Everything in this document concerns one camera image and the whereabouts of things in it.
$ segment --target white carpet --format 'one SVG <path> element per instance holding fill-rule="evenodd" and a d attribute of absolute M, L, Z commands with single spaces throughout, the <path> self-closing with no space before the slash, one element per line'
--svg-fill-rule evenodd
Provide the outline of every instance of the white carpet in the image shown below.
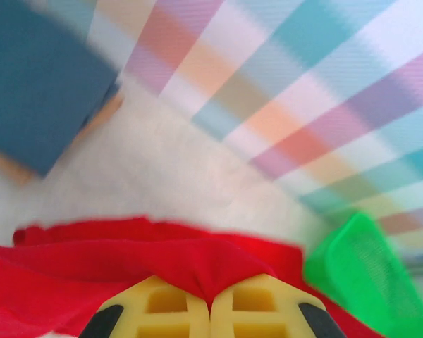
<path fill-rule="evenodd" d="M 147 214 L 314 244 L 325 227 L 224 146 L 124 77 L 116 116 L 63 156 L 43 181 L 0 174 L 0 244 L 39 220 Z"/>

